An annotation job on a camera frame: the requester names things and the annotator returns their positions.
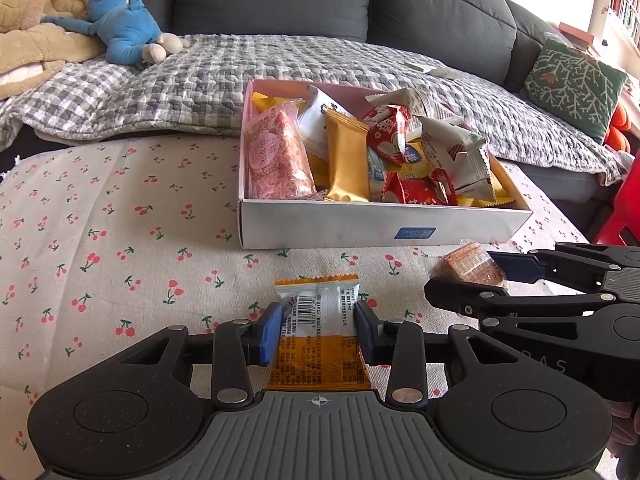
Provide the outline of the clear wafer biscuit packet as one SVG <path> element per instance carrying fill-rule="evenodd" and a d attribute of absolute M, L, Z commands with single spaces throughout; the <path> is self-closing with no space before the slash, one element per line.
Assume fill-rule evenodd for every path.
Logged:
<path fill-rule="evenodd" d="M 430 278 L 498 287 L 506 284 L 504 271 L 475 242 L 466 243 L 440 257 L 430 271 Z"/>

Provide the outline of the orange silver snack packet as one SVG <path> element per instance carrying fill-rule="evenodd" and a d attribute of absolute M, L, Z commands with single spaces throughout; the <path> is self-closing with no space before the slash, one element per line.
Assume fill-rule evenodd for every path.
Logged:
<path fill-rule="evenodd" d="M 371 388 L 354 321 L 356 274 L 298 278 L 274 284 L 291 309 L 283 322 L 267 387 L 285 391 Z"/>

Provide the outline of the red heart snack packet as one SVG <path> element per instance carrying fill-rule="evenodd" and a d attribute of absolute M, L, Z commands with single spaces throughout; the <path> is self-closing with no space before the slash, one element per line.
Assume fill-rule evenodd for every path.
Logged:
<path fill-rule="evenodd" d="M 457 206 L 454 184 L 443 169 L 435 169 L 423 178 L 401 178 L 392 172 L 386 178 L 383 203 L 404 205 Z"/>

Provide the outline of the blue white roll packet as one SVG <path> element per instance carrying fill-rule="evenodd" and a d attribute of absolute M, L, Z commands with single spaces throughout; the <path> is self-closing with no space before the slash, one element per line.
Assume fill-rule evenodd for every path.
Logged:
<path fill-rule="evenodd" d="M 386 180 L 386 170 L 384 162 L 380 155 L 373 148 L 368 148 L 367 156 L 370 201 L 380 202 L 382 200 Z"/>

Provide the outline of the pink candy bag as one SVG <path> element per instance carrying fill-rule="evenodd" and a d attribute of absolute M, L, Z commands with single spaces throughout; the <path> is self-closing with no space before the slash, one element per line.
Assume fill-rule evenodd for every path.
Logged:
<path fill-rule="evenodd" d="M 252 200 L 301 200 L 317 192 L 297 115 L 296 102 L 285 100 L 245 127 L 247 195 Z"/>

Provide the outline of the large white snack bag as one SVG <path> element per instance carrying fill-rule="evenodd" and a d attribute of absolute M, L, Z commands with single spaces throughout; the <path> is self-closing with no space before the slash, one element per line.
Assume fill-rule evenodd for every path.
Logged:
<path fill-rule="evenodd" d="M 456 126 L 464 125 L 462 117 L 454 114 L 447 105 L 442 104 L 442 102 L 424 90 L 402 88 L 392 92 L 371 94 L 366 96 L 366 100 L 373 107 L 385 104 L 405 105 L 410 114 L 406 132 L 407 141 L 420 138 L 422 132 L 420 117 L 443 120 Z"/>

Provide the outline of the yellow ridged snack packet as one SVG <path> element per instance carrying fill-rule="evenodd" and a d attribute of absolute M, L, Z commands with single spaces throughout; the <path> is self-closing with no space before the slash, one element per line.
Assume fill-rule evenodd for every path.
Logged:
<path fill-rule="evenodd" d="M 252 94 L 257 116 L 246 129 L 250 196 L 295 200 L 329 187 L 329 163 L 318 155 L 326 133 L 319 98 L 318 91 L 309 101 Z"/>

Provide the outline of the gold wafer bar packet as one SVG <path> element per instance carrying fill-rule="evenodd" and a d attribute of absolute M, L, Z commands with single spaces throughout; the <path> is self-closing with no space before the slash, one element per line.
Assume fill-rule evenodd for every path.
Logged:
<path fill-rule="evenodd" d="M 330 202 L 367 203 L 370 200 L 367 135 L 364 122 L 335 110 L 326 111 Z"/>

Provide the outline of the white monkey snack packet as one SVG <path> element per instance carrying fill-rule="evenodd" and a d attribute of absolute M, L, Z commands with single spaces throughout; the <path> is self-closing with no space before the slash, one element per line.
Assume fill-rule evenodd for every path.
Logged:
<path fill-rule="evenodd" d="M 329 160 L 328 126 L 326 125 L 326 111 L 335 110 L 346 117 L 354 118 L 348 110 L 345 110 L 334 99 L 324 93 L 320 88 L 308 84 L 309 98 L 306 105 L 298 114 L 296 122 L 303 139 L 306 151 L 318 159 L 327 162 Z"/>

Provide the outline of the yellow maple sandwich packet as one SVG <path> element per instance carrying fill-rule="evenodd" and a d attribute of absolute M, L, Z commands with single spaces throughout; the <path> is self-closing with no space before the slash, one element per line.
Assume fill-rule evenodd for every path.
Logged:
<path fill-rule="evenodd" d="M 461 207 L 499 208 L 515 203 L 491 169 L 487 178 L 457 188 L 456 195 Z"/>

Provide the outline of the yellow blue biscuit packet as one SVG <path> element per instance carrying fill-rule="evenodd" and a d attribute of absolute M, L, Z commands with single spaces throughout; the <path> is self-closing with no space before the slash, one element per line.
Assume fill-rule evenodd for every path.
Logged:
<path fill-rule="evenodd" d="M 405 162 L 398 170 L 401 180 L 422 179 L 431 173 L 431 165 L 424 154 L 421 141 L 414 139 L 406 144 Z"/>

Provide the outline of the red plastic stool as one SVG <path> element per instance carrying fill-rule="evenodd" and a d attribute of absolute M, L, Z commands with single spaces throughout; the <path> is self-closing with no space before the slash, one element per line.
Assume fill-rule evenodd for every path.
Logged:
<path fill-rule="evenodd" d="M 638 246 L 640 242 L 640 160 L 636 154 L 618 190 L 612 214 L 600 229 L 597 244 Z"/>

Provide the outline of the cherry print tablecloth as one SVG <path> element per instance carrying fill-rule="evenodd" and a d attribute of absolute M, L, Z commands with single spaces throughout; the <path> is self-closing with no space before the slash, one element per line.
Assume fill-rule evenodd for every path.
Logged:
<path fill-rule="evenodd" d="M 274 283 L 356 274 L 381 318 L 456 319 L 423 286 L 442 245 L 245 249 L 239 143 L 143 138 L 20 162 L 1 185 L 1 473 L 41 466 L 27 416 L 41 393 L 171 324 L 256 318 Z"/>

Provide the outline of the dark grey sofa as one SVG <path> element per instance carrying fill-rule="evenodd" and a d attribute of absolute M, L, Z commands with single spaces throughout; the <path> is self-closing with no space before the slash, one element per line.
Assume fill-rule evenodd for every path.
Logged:
<path fill-rule="evenodd" d="M 436 58 L 519 92 L 554 28 L 513 0 L 143 0 L 185 34 L 336 37 Z"/>

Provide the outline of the blue plush toy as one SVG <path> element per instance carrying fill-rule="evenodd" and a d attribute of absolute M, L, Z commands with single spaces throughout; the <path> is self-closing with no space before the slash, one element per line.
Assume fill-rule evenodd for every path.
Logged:
<path fill-rule="evenodd" d="M 41 21 L 99 37 L 107 61 L 118 65 L 157 65 L 190 46 L 189 40 L 162 32 L 142 0 L 87 0 L 86 11 L 88 20 L 44 14 Z"/>

